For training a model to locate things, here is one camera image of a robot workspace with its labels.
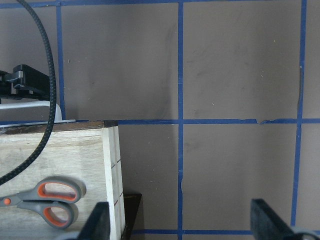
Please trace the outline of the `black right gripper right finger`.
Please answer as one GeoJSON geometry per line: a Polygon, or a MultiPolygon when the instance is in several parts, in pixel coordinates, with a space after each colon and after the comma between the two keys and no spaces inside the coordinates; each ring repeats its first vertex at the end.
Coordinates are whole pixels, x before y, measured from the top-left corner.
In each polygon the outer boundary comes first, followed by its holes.
{"type": "Polygon", "coordinates": [[[290,227],[262,199],[250,202],[250,231],[256,240],[318,240],[311,230],[290,227]]]}

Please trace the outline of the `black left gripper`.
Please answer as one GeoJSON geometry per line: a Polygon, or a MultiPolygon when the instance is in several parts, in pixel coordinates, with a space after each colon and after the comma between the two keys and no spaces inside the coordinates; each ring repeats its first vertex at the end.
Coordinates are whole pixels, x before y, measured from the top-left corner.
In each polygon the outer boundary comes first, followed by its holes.
{"type": "Polygon", "coordinates": [[[1,71],[0,97],[12,100],[49,100],[50,77],[26,64],[17,65],[12,73],[1,71]]]}

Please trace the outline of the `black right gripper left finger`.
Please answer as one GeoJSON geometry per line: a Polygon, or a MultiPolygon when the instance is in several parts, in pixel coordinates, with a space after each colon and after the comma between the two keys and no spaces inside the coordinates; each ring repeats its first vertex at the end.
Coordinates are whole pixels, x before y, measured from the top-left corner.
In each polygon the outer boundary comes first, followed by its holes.
{"type": "Polygon", "coordinates": [[[109,203],[98,202],[80,231],[63,233],[59,240],[109,240],[111,235],[109,203]]]}

